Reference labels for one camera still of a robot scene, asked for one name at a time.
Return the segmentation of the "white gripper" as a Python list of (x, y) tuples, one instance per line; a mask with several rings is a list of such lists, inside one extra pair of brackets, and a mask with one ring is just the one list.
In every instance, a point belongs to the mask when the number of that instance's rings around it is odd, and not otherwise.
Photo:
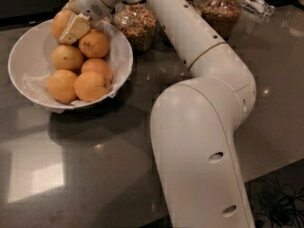
[(68, 0), (64, 10), (75, 14), (68, 19), (66, 28), (59, 37), (59, 43), (74, 44), (91, 29), (90, 19), (103, 19), (122, 1), (126, 0)]

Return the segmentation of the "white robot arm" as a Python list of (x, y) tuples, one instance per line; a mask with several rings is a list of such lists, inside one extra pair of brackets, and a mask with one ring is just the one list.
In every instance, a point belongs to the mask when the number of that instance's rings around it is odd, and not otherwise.
[[(75, 0), (98, 21), (124, 0)], [(234, 133), (251, 113), (256, 81), (185, 0), (146, 0), (191, 77), (156, 100), (150, 136), (173, 228), (256, 228)]]

